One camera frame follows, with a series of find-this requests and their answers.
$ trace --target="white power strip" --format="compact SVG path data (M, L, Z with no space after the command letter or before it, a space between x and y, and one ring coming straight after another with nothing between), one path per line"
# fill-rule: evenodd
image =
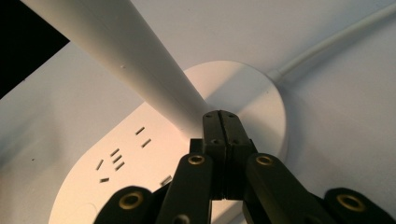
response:
M209 104L238 115L260 152L285 156L286 113L271 80L233 62L200 64L186 75ZM142 104L76 163L59 190L49 223L93 223L113 193L131 185L155 191L187 153L188 139ZM214 202L212 222L227 223L240 209L237 202Z

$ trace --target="socket hole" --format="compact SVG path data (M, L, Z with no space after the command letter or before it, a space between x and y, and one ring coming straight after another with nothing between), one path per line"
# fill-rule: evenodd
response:
M141 129L137 130L136 133L134 133L135 135L140 134L141 132L143 132L143 130L145 130L145 127L142 127Z
M99 164L96 166L96 170L99 170L102 164L103 164L103 160L100 160Z

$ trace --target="brass rivet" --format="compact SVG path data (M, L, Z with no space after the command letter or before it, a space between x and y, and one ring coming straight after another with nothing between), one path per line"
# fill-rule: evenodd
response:
M138 207L143 202L143 194L140 191L134 191L129 194L125 194L119 201L119 206L125 210L132 210Z
M205 158L203 156L195 155L195 156L189 157L189 163L192 165L199 165L199 164L204 163L204 161L205 161Z
M256 162L261 165L270 166L274 163L274 161L268 156L260 156L256 158Z
M354 212L363 212L366 210L364 203L357 197L349 194L339 194L337 195L337 201L343 205L345 208Z

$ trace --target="white cable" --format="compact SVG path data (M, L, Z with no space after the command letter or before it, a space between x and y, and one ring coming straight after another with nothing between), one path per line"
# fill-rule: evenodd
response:
M310 49L307 49L288 63L284 64L278 69L274 69L267 73L267 76L271 78L274 82L280 81L283 76L285 76L288 72L293 70L295 67L300 65L301 63L306 62L308 59L314 57L321 51L327 49L328 47L334 45L335 43L352 36L356 34L357 32L379 22L385 19L386 17L392 15L393 13L396 12L396 3L393 3L389 5L388 7L385 7L374 14L362 19L361 21L358 21L352 25L349 25L347 28L342 30L341 32L338 32L335 35L332 35L330 37L327 37L323 41L319 42L318 44L314 45Z

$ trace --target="white plastic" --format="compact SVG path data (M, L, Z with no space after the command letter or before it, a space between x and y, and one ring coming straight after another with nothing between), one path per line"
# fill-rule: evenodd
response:
M131 86L187 137L209 111L129 0L23 0L40 17Z
M286 113L268 77L245 64L227 61L202 63L186 74L209 104L241 119L260 152L284 158ZM142 104L76 163L59 190L49 223L93 223L118 189L130 185L158 189L166 177L174 175L179 159L188 152L189 145L177 129L151 106ZM215 201L212 221L227 223L241 208L240 202Z

